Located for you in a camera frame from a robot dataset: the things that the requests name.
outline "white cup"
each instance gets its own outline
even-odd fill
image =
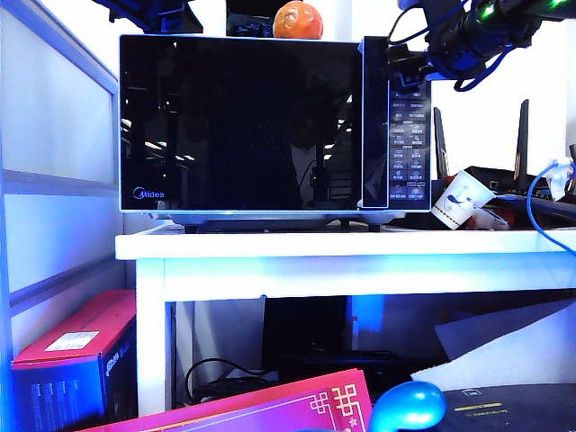
[[[460,171],[432,207],[432,214],[450,230],[456,230],[496,195],[474,177]]]

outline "red box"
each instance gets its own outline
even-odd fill
[[[137,415],[136,295],[100,293],[12,363],[22,432],[90,428]]]
[[[366,432],[371,414],[364,373],[350,369],[85,432],[284,432],[318,427]]]

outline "microwave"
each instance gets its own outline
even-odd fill
[[[121,37],[120,207],[197,230],[429,212],[430,84],[387,43]]]

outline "orange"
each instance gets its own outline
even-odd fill
[[[320,39],[322,18],[310,4],[294,0],[282,6],[274,18],[275,38]]]

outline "desk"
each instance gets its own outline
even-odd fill
[[[576,248],[576,229],[548,231]],[[576,287],[576,259],[535,231],[184,234],[116,237],[136,260],[141,416],[169,410],[170,302]]]

